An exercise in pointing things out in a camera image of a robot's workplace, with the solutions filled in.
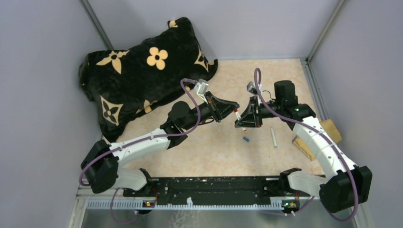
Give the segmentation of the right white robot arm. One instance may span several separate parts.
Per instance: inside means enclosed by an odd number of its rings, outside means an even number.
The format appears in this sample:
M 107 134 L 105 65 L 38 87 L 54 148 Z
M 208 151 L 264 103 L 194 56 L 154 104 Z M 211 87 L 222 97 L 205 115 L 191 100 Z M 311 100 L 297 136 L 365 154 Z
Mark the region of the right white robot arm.
M 259 128 L 265 118 L 279 117 L 302 139 L 319 162 L 324 177 L 293 168 L 279 178 L 279 191 L 291 196 L 296 191 L 317 197 L 329 213 L 337 213 L 358 206 L 368 200 L 372 172 L 367 166 L 358 166 L 349 159 L 321 126 L 315 112 L 301 104 L 295 94 L 295 85 L 289 80 L 274 84 L 275 99 L 263 100 L 260 84 L 249 82 L 252 93 L 248 107 L 235 121 L 236 128 Z

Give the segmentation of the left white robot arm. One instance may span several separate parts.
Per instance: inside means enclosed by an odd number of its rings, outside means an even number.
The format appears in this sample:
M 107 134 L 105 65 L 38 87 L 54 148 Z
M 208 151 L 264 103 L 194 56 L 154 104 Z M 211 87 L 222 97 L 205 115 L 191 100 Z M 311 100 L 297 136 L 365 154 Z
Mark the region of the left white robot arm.
M 240 106 L 237 102 L 219 99 L 209 91 L 205 97 L 206 101 L 193 109 L 184 101 L 176 102 L 167 121 L 146 135 L 119 143 L 96 142 L 81 163 L 80 177 L 86 178 L 86 186 L 94 194 L 120 188 L 140 196 L 149 195 L 154 185 L 150 174 L 143 168 L 126 169 L 127 163 L 178 146 L 201 122 L 212 119 L 219 123 Z

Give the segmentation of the white red-tip pen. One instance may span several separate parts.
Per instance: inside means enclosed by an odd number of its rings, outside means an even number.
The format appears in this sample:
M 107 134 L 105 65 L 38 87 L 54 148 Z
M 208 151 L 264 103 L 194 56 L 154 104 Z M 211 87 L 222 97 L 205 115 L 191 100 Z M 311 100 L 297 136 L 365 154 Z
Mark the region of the white red-tip pen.
M 236 118 L 237 118 L 237 120 L 235 121 L 235 126 L 236 126 L 237 128 L 241 128 L 242 131 L 245 132 L 247 129 L 246 129 L 246 127 L 244 126 L 244 125 L 245 125 L 244 120 L 242 119 L 242 117 L 241 117 L 241 115 L 239 114 L 239 112 L 235 113 L 235 115 L 236 115 Z

